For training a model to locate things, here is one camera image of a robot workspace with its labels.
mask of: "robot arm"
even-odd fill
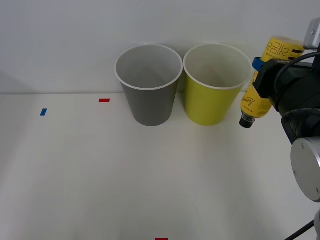
[[[272,59],[258,69],[253,83],[282,116],[292,144],[291,165],[302,192],[320,202],[320,18],[310,23],[303,46],[317,49],[292,61]],[[313,63],[302,60],[313,58]]]

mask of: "yellow bottle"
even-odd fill
[[[293,60],[304,53],[302,44],[301,41],[287,37],[273,36],[264,50],[261,60],[263,62],[268,62],[271,59]],[[241,102],[240,125],[244,128],[250,128],[256,118],[265,116],[272,107],[271,102],[266,98],[261,98],[253,86],[257,76],[258,72],[255,71]]]

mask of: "black cable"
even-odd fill
[[[285,64],[281,70],[277,73],[277,75],[275,76],[275,79],[274,79],[274,83],[273,83],[273,88],[274,90],[276,91],[276,93],[278,93],[278,90],[277,90],[277,83],[280,79],[280,77],[282,76],[282,74],[284,74],[285,71],[288,70],[288,68],[290,68],[291,66],[301,62],[302,60],[306,60],[306,59],[310,59],[310,58],[314,58],[316,56],[319,56],[320,55],[320,52],[312,52],[312,53],[308,53],[306,55],[303,55],[303,56],[300,56],[290,62],[288,62],[287,64]]]
[[[282,119],[287,121],[295,116],[310,116],[310,115],[320,116],[320,109],[308,107],[308,108],[300,108],[300,109],[291,110],[291,111],[286,112],[282,116]]]
[[[285,240],[294,240],[297,237],[301,236],[302,234],[304,234],[306,231],[308,231],[309,229],[311,229],[313,226],[315,225],[314,221],[312,220],[311,222],[309,222],[307,225],[305,225],[303,228],[301,228],[300,230],[296,231],[294,234],[292,234],[290,237],[286,238]]]

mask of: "red tape marker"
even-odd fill
[[[99,103],[109,103],[110,102],[110,98],[100,98],[99,99]]]

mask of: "paper cup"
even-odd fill
[[[114,71],[136,121],[157,126],[170,118],[183,71],[174,50],[156,44],[130,48],[117,59]]]
[[[253,72],[250,59],[242,51],[222,43],[192,48],[185,55],[183,66],[186,114],[204,126],[224,119]]]

